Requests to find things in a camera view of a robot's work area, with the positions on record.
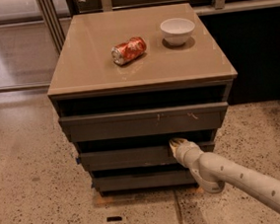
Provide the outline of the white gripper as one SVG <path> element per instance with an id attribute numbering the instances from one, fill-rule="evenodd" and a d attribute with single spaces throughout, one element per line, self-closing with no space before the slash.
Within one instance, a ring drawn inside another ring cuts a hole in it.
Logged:
<path id="1" fill-rule="evenodd" d="M 199 146 L 194 142 L 188 142 L 185 138 L 172 138 L 169 146 L 172 149 L 173 156 L 186 168 L 190 168 L 202 154 Z"/>

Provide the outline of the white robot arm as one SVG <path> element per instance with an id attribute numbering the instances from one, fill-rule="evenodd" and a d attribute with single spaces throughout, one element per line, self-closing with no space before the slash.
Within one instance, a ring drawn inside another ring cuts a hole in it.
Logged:
<path id="1" fill-rule="evenodd" d="M 188 168 L 205 191 L 216 194 L 225 183 L 239 188 L 280 214 L 280 181 L 253 171 L 216 153 L 204 152 L 193 141 L 172 138 L 169 142 L 176 160 Z"/>

